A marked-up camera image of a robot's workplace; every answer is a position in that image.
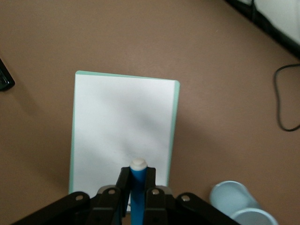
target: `blue marker barrel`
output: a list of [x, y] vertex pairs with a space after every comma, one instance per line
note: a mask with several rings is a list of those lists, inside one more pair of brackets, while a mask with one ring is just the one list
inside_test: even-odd
[[147, 163], [143, 158], [136, 158], [130, 163], [131, 192], [130, 192], [130, 208], [131, 208], [131, 225], [143, 225], [145, 195], [144, 187], [147, 172]]

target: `white marker cap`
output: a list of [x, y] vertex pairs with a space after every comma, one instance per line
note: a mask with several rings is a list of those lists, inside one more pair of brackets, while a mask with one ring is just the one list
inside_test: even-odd
[[146, 160], [143, 158], [135, 158], [130, 163], [130, 168], [135, 171], [141, 171], [145, 168], [147, 168]]

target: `marker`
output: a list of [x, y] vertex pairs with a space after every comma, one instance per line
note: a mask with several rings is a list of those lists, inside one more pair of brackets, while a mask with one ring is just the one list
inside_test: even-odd
[[131, 192], [131, 225], [143, 225], [145, 209], [145, 180], [147, 172], [147, 163], [143, 158], [136, 158], [130, 163]]

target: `table surface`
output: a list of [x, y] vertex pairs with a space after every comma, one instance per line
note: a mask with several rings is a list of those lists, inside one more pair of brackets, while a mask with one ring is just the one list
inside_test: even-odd
[[[0, 224], [68, 193], [77, 70], [181, 83], [170, 187], [209, 200], [243, 183], [281, 225], [300, 221], [300, 131], [276, 122], [275, 70], [299, 62], [222, 0], [0, 0]], [[280, 77], [300, 121], [300, 77]]]

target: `metal bolt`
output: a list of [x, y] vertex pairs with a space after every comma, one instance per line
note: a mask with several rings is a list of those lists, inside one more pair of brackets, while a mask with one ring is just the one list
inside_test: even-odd
[[181, 199], [182, 199], [184, 202], [188, 202], [189, 200], [191, 200], [187, 195], [181, 196]]
[[108, 193], [109, 193], [110, 195], [113, 195], [114, 193], [116, 193], [116, 191], [115, 191], [114, 189], [111, 189], [111, 190], [108, 191]]
[[153, 189], [153, 190], [152, 190], [152, 194], [154, 194], [154, 195], [158, 195], [158, 194], [159, 194], [159, 190], [157, 190], [157, 189]]
[[83, 199], [83, 195], [78, 195], [78, 196], [76, 196], [76, 201], [80, 201], [80, 200], [82, 200]]

